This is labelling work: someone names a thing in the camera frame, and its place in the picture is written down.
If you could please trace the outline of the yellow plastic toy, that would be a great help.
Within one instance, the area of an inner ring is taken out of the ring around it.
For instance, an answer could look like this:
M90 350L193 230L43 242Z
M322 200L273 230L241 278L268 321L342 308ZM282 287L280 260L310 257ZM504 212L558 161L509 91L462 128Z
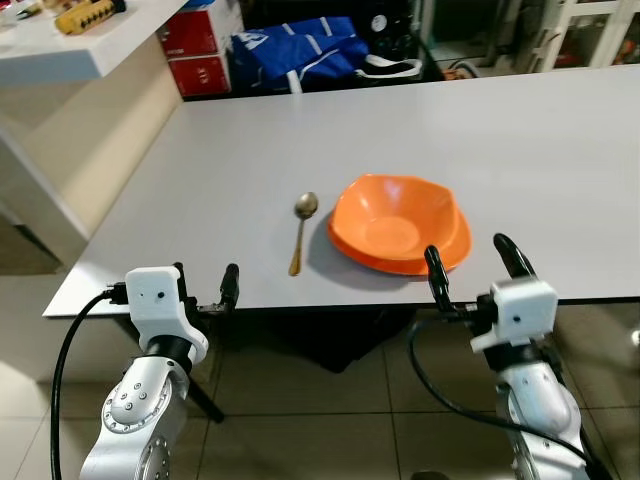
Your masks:
M55 28L63 35L82 35L127 10L125 0L56 0Z

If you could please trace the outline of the large red cardboard box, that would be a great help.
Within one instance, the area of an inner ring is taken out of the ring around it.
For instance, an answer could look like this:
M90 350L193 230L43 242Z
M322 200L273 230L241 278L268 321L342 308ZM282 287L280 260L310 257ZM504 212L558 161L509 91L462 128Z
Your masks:
M243 29L241 9L216 3L179 10L157 31L166 56L196 58L230 49L230 37Z

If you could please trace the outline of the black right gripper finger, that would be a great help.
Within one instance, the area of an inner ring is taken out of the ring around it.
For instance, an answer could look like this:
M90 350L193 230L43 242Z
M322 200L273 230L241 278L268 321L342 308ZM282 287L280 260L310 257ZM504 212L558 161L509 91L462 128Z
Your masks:
M536 276L538 276L525 253L520 250L520 247L518 247L507 234L495 233L493 236L493 244L495 251L499 253L500 261L503 262L509 278L515 280L536 278Z
M447 270L444 268L439 248L435 244L429 244L425 248L424 259L426 265L428 265L428 282L435 305L438 307L451 307Z

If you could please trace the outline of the black and white shoe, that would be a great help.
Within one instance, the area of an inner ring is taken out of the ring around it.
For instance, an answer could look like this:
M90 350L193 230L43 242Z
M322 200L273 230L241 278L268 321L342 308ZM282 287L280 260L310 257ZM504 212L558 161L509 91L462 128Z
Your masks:
M364 64L355 70L366 81L396 81L420 76L422 63L417 59L388 60L375 54L365 56Z

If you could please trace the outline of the blue fabric bag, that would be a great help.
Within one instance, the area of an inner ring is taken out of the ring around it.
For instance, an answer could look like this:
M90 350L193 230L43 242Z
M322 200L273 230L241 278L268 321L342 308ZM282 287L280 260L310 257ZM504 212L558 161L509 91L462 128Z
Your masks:
M285 91L289 73L301 84L353 76L364 65L369 46L344 15L297 20L230 36L232 74L248 91Z

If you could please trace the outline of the black appliance with dial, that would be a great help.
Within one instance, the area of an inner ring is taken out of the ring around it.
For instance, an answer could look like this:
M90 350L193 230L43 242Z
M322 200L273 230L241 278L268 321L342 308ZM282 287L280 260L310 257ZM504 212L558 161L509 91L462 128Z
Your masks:
M372 55L398 61L419 54L413 40L416 0L355 0L352 22Z

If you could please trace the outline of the orange plastic bowl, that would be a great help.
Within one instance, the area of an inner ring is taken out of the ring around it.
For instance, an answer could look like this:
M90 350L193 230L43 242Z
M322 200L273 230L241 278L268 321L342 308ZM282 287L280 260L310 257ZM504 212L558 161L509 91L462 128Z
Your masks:
M361 175L340 193L326 233L357 264L406 276L430 273L425 259L430 246L438 248L447 271L474 247L452 189L416 175Z

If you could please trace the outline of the small red cardboard box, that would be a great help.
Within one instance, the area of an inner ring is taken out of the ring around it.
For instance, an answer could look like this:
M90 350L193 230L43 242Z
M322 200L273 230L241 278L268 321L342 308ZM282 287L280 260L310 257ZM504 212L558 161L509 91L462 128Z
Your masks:
M223 54L168 60L180 96L220 95L232 91L229 61Z

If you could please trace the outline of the brass metal spoon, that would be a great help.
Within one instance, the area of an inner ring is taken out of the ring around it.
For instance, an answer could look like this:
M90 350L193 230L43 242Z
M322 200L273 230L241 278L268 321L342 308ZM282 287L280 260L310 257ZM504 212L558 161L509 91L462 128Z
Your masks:
M301 261L303 253L303 234L305 234L306 221L315 215L319 207L319 198L314 192L303 193L294 202L294 215L297 216L298 224L296 229L296 236L294 236L294 248L292 252L291 265L289 265L288 274L291 276L297 276L300 274Z

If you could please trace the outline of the black table leg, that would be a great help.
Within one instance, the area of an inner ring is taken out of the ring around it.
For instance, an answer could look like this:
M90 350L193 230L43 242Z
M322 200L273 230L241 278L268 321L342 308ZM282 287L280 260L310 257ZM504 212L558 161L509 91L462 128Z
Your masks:
M189 378L188 399L195 403L196 406L205 413L207 419L210 419L212 422L225 421L224 412L212 401L210 394L198 384L195 376Z

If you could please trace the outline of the white glass door cabinet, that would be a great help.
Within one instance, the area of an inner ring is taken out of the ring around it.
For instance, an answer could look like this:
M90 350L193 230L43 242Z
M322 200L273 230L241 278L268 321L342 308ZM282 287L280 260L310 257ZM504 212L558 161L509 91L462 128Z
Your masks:
M416 0L415 20L436 64L481 76L640 63L640 0Z

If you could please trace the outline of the white counter shelf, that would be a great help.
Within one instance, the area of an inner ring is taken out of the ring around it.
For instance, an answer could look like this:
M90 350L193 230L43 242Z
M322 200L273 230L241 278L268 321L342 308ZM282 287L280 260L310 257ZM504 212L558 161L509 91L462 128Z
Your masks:
M127 0L127 10L82 35L63 35L50 15L0 29L0 87L92 81L154 38L187 0Z

